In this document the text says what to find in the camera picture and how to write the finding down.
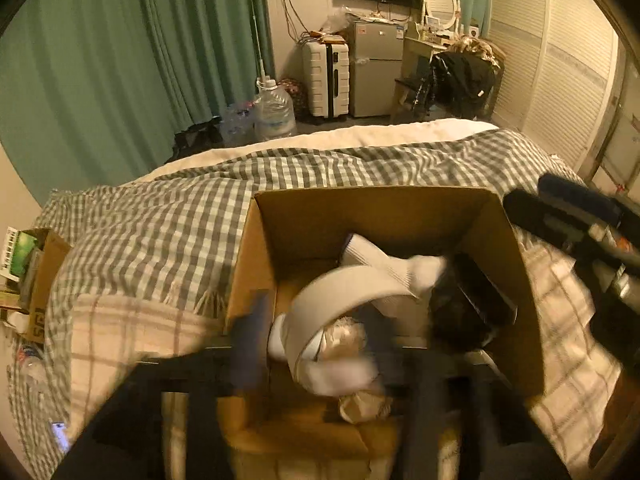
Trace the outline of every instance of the bed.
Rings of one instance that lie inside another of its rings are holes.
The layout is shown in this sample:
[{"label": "bed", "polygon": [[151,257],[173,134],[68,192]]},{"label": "bed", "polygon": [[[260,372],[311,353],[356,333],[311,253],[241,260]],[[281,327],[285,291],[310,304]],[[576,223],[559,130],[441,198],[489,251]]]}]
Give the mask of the bed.
[{"label": "bed", "polygon": [[[39,406],[25,401],[17,367],[8,367],[19,454],[38,480],[49,478],[62,456],[49,425],[68,424],[70,406],[72,411],[77,401],[70,372],[70,314],[78,297],[120,294],[223,317],[242,222],[255,191],[450,185],[488,187],[504,195],[516,186],[534,191],[540,174],[549,171],[577,179],[560,158],[542,152],[521,134],[446,119],[353,126],[211,150],[124,186],[53,193],[37,225],[55,229],[74,248],[58,273],[47,309],[49,392]],[[544,339],[547,392],[534,416],[579,478],[619,369],[584,329],[591,304],[570,262],[526,234],[516,234],[525,251]],[[291,471],[292,478],[300,478],[299,471]]]}]

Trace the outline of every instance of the beige plaid blanket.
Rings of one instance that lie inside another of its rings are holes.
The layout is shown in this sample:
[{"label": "beige plaid blanket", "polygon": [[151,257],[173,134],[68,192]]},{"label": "beige plaid blanket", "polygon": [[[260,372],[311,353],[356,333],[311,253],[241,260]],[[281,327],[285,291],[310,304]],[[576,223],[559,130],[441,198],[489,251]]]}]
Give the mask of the beige plaid blanket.
[{"label": "beige plaid blanket", "polygon": [[[545,359],[545,395],[531,413],[574,478],[581,478],[619,367],[586,330],[593,306],[571,272],[571,261],[539,244],[527,251],[525,263]],[[80,296],[72,315],[71,440],[141,354],[185,354],[222,330],[219,320],[124,296]],[[168,473],[176,480],[184,477],[184,402],[184,396],[174,394],[164,400],[165,456]],[[390,460],[315,462],[238,453],[232,460],[238,479],[383,480],[390,466]],[[442,465],[441,478],[452,478],[455,453],[444,452]]]}]

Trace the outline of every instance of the white strap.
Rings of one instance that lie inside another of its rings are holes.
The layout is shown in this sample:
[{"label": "white strap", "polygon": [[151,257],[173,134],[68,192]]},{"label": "white strap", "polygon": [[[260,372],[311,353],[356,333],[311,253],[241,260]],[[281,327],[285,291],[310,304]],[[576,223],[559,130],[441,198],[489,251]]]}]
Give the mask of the white strap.
[{"label": "white strap", "polygon": [[301,355],[316,333],[340,316],[369,301],[391,296],[412,293],[386,272],[368,266],[339,267],[309,283],[294,298],[282,325],[282,345],[294,380],[319,395],[343,395],[366,388],[377,375],[370,359],[344,360],[340,364],[343,360],[312,362],[302,360]]}]

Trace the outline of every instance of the louvered closet door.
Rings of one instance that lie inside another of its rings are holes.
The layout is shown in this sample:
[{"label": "louvered closet door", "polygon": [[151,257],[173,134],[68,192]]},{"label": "louvered closet door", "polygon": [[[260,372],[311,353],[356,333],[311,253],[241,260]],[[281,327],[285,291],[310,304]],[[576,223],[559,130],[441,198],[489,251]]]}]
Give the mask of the louvered closet door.
[{"label": "louvered closet door", "polygon": [[521,130],[540,58],[546,0],[493,0],[489,38],[506,54],[494,108],[499,126]]},{"label": "louvered closet door", "polygon": [[576,168],[602,121],[618,38],[593,0],[549,0],[546,49],[523,133]]}]

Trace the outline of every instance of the white wall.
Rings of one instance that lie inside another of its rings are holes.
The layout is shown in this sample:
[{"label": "white wall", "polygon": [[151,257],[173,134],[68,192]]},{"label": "white wall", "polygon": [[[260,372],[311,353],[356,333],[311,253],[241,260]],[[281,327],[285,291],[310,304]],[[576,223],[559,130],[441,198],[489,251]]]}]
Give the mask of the white wall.
[{"label": "white wall", "polygon": [[[328,16],[347,6],[353,10],[369,13],[376,10],[376,2],[365,0],[291,0],[296,11],[300,15],[306,28],[318,29]],[[271,27],[271,42],[276,69],[276,78],[283,76],[302,79],[302,55],[296,43],[287,34],[287,25],[284,19],[284,10],[281,0],[267,0],[269,8],[269,22]],[[388,5],[381,4],[380,12],[388,16]],[[404,19],[409,9],[405,7],[391,6],[391,18]],[[296,23],[298,33],[303,29]]]},{"label": "white wall", "polygon": [[39,213],[40,206],[15,173],[0,145],[0,244],[4,242],[7,226],[26,229]]}]

